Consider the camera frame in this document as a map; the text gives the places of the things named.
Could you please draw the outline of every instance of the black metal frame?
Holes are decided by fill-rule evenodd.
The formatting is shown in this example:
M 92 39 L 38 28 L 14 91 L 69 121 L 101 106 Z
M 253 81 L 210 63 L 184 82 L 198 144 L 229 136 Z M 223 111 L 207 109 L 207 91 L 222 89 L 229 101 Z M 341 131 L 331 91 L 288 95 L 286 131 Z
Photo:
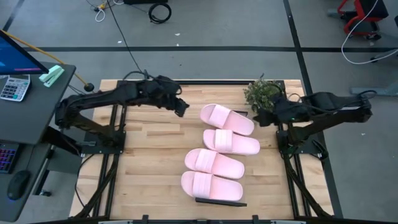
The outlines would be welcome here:
M 252 83 L 254 80 L 178 80 L 178 83 L 180 85 L 248 85 L 249 83 Z M 284 81 L 275 81 L 279 83 L 283 89 L 284 89 Z M 111 114 L 111 121 L 110 124 L 114 125 L 115 120 L 116 120 L 116 113 L 117 113 L 117 106 L 114 106 L 112 109 L 112 114 Z M 126 119 L 126 107 L 123 108 L 122 110 L 122 115 L 121 115 L 121 120 L 119 123 L 120 127 L 124 126 L 124 122 Z M 280 124 L 278 125 L 278 131 L 283 131 L 283 125 Z M 304 212 L 305 216 L 301 216 L 299 212 L 299 206 L 297 204 L 297 196 L 295 193 L 295 188 L 294 188 L 294 182 L 300 181 L 301 183 L 304 183 L 304 178 L 303 178 L 303 172 L 302 172 L 302 166 L 301 166 L 301 161 L 299 157 L 299 152 L 298 154 L 294 154 L 293 156 L 294 161 L 295 161 L 295 168 L 297 171 L 297 177 L 295 177 L 296 180 L 292 178 L 292 176 L 289 174 L 288 170 L 292 170 L 292 165 L 290 163 L 290 159 L 284 158 L 284 163 L 285 163 L 285 168 L 286 168 L 286 174 L 287 174 L 287 182 L 288 182 L 288 187 L 289 187 L 289 193 L 290 193 L 290 199 L 292 203 L 292 211 L 294 214 L 294 220 L 297 221 L 294 224 L 297 223 L 316 223 L 316 224 L 331 224 L 331 223 L 365 223 L 365 224 L 382 224 L 382 223 L 390 223 L 390 222 L 375 222 L 375 221 L 366 221 L 366 220 L 349 220 L 349 219 L 344 219 L 342 218 L 341 214 L 341 208 L 340 205 L 333 204 L 333 197 L 337 196 L 337 192 L 330 192 L 331 200 L 332 200 L 332 206 L 333 206 L 333 211 L 335 212 L 335 215 L 333 217 L 311 217 L 311 211 L 310 211 L 310 204 L 308 202 L 308 195 L 305 194 L 305 192 L 302 191 L 302 199 L 303 199 L 303 204 L 304 204 Z M 94 196 L 90 199 L 88 202 L 88 205 L 90 204 L 90 207 L 87 207 L 85 210 L 83 209 L 82 212 L 80 212 L 76 217 L 69 219 L 69 220 L 59 220 L 59 221 L 54 221 L 54 222 L 44 222 L 44 223 L 51 223 L 51 224 L 59 224 L 59 223 L 98 223 L 99 220 L 101 221 L 106 221 L 109 220 L 110 214 L 111 214 L 111 208 L 112 208 L 112 201 L 113 201 L 113 194 L 114 194 L 114 185 L 116 183 L 116 171 L 118 168 L 118 161 L 119 161 L 119 154 L 115 154 L 113 158 L 113 164 L 109 170 L 109 172 L 106 174 L 106 168 L 108 165 L 108 160 L 109 156 L 104 155 L 103 157 L 103 162 L 101 166 L 101 173 L 99 175 L 99 182 L 98 182 L 98 189 L 95 192 Z M 332 189 L 335 189 L 335 186 L 330 186 L 330 184 L 334 184 L 333 180 L 333 174 L 331 173 L 331 167 L 330 167 L 330 161 L 329 159 L 325 159 L 322 161 L 324 171 L 325 171 L 325 178 L 326 182 L 328 184 L 328 188 L 330 191 L 330 187 Z M 107 196 L 107 201 L 106 201 L 106 208 L 105 208 L 105 214 L 104 216 L 98 216 L 99 213 L 99 207 L 101 203 L 101 194 L 105 187 L 109 184 L 109 190 L 108 190 L 108 196 Z M 93 209 L 93 214 L 91 218 L 87 218 L 89 212 Z M 260 223 L 284 223 L 283 220 L 259 220 L 259 217 L 257 215 L 252 216 L 252 220 L 149 220 L 148 215 L 143 215 L 142 220 L 126 220 L 126 222 L 123 223 L 138 223 L 138 224 L 148 224 L 148 223 L 153 223 L 153 224 L 167 224 L 167 223 L 202 223 L 202 224 L 260 224 Z

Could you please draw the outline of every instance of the wooden table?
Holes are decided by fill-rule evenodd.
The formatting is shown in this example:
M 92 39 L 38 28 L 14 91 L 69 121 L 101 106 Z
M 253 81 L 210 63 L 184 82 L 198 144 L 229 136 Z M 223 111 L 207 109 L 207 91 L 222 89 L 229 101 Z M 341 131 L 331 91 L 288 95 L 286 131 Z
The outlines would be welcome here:
M 117 80 L 102 80 L 100 88 L 111 90 L 116 83 Z M 285 85 L 288 95 L 303 95 L 300 80 L 285 80 Z M 293 218 L 284 162 L 277 149 L 276 126 L 260 128 L 256 125 L 251 137 L 261 143 L 258 155 L 230 156 L 245 165 L 245 175 L 239 182 L 244 189 L 241 202 L 247 203 L 247 207 L 196 203 L 181 188 L 181 175 L 188 170 L 184 165 L 185 155 L 192 149 L 205 147 L 203 131 L 213 129 L 202 123 L 200 110 L 207 104 L 217 103 L 232 110 L 249 111 L 248 117 L 252 118 L 253 112 L 245 105 L 245 87 L 182 85 L 180 97 L 190 104 L 183 118 L 177 117 L 173 111 L 151 106 L 129 107 L 126 148 L 119 160 L 111 219 L 140 220 L 143 215 L 149 215 L 151 220 L 248 220 L 252 215 L 259 215 L 260 219 Z M 111 106 L 96 108 L 93 120 L 105 125 L 109 124 L 110 116 Z M 85 203 L 97 188 L 102 157 L 95 155 L 81 169 L 77 189 Z M 321 162 L 310 155 L 300 155 L 300 158 L 308 190 L 332 214 Z M 299 192 L 296 188 L 300 214 L 303 215 Z M 105 199 L 103 197 L 101 202 L 100 214 L 103 214 Z M 70 215 L 81 208 L 75 195 Z

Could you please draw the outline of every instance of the keyboard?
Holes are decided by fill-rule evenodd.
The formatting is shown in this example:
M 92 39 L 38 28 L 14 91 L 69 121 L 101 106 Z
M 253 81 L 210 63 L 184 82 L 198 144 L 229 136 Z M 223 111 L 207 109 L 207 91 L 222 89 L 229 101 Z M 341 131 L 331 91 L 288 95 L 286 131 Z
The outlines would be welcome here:
M 0 142 L 0 174 L 10 174 L 18 159 L 19 144 Z

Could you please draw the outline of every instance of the computer monitor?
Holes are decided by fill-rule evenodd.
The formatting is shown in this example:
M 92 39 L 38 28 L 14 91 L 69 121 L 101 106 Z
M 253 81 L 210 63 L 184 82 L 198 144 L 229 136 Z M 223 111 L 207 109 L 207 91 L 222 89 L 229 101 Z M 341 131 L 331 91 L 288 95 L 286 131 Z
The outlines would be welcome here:
M 48 69 L 0 30 L 0 75 L 41 75 L 48 72 Z

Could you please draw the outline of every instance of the black desk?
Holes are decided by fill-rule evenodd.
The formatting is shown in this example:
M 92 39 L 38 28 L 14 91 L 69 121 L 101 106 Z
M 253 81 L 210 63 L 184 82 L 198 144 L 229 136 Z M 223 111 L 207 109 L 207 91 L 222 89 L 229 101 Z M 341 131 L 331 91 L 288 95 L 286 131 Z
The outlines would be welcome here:
M 45 63 L 51 68 L 56 63 Z M 57 103 L 62 99 L 68 84 L 75 73 L 73 65 L 60 65 L 65 71 L 60 78 L 47 88 L 39 80 L 39 75 L 32 75 L 32 86 L 22 102 L 0 100 L 0 141 L 24 143 L 20 157 L 12 174 L 0 174 L 0 220 L 14 222 L 19 218 L 22 209 L 32 191 L 40 170 L 49 155 L 51 145 L 42 143 L 42 137 L 49 130 L 49 122 Z M 0 88 L 6 79 L 0 80 Z M 16 201 L 7 198 L 7 187 L 12 176 L 27 169 L 31 173 L 28 187 L 22 198 Z

